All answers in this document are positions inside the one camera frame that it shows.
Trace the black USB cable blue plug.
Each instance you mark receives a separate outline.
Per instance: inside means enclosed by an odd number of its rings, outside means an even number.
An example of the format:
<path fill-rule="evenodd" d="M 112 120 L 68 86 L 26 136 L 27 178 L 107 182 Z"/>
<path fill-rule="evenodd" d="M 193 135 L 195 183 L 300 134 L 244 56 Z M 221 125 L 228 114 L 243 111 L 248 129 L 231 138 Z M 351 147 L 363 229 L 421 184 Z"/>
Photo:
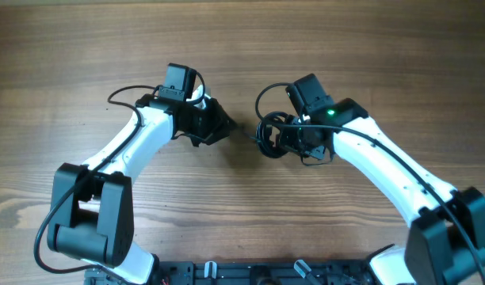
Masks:
<path fill-rule="evenodd" d="M 295 119 L 295 116 L 285 112 L 271 112 L 265 116 L 268 121 L 273 121 L 277 124 L 291 124 Z M 271 140 L 271 134 L 273 133 L 274 125 L 261 121 L 256 128 L 255 138 L 257 139 L 258 149 L 268 158 L 281 158 L 288 152 L 295 150 L 288 144 L 281 145 L 281 135 L 278 134 L 277 142 Z"/>

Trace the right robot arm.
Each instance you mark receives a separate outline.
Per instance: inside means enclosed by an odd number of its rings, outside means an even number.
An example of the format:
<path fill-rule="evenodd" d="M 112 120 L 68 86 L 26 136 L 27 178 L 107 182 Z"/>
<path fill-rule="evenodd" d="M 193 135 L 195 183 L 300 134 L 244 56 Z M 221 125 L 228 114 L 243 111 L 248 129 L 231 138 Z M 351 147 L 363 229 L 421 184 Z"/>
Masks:
<path fill-rule="evenodd" d="M 314 74 L 286 85 L 296 110 L 285 121 L 290 150 L 338 155 L 361 171 L 409 228 L 405 247 L 369 259 L 381 284 L 458 284 L 478 272 L 485 283 L 485 197 L 434 176 L 395 145 L 350 98 L 334 102 Z"/>

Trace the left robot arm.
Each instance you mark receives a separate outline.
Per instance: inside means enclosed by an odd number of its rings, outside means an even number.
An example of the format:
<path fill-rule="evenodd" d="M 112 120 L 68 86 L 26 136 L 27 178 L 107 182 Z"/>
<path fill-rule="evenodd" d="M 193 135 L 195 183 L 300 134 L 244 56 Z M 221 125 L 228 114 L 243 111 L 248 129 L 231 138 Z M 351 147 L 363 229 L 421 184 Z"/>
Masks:
<path fill-rule="evenodd" d="M 193 146 L 228 137 L 236 122 L 210 97 L 203 77 L 191 67 L 171 63 L 164 83 L 144 86 L 146 94 L 128 108 L 132 117 L 100 152 L 81 165 L 62 164 L 53 179 L 51 208 L 37 232 L 33 255 L 45 271 L 40 244 L 84 261 L 80 272 L 96 272 L 110 283 L 164 284 L 159 258 L 134 240 L 132 186 L 168 142 L 187 137 Z"/>

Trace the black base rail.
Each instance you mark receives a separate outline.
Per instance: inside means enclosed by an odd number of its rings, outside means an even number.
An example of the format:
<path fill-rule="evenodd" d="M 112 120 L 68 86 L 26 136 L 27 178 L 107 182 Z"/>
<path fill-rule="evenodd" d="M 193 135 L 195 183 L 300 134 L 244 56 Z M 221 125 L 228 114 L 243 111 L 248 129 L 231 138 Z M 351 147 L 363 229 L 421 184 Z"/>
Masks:
<path fill-rule="evenodd" d="M 258 284 L 380 284 L 367 260 L 328 260 L 288 263 L 159 263 L 149 284 L 258 285 Z"/>

